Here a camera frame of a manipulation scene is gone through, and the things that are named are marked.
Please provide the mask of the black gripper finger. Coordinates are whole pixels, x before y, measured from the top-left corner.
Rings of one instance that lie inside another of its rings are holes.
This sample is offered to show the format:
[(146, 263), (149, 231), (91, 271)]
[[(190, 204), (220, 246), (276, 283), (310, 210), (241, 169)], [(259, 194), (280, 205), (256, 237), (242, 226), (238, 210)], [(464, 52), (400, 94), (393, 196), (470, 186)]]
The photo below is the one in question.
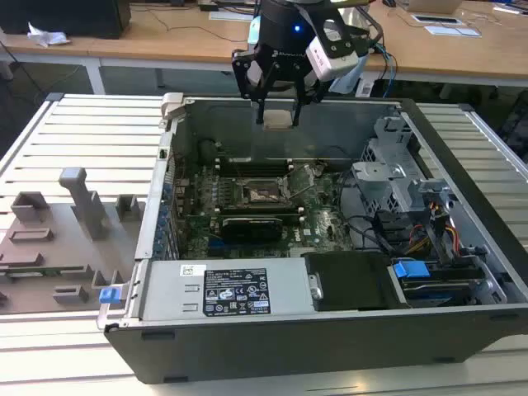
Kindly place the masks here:
[[(250, 79), (253, 65), (261, 72), (256, 82)], [(264, 122), (265, 100), (273, 85), (273, 60), (270, 49), (235, 49), (232, 53), (233, 73), (240, 96), (258, 104), (256, 123)]]
[(307, 59), (298, 59), (293, 62), (291, 77), (295, 87), (292, 124), (297, 125), (302, 108), (312, 103), (321, 102), (328, 93), (330, 82), (322, 82)]

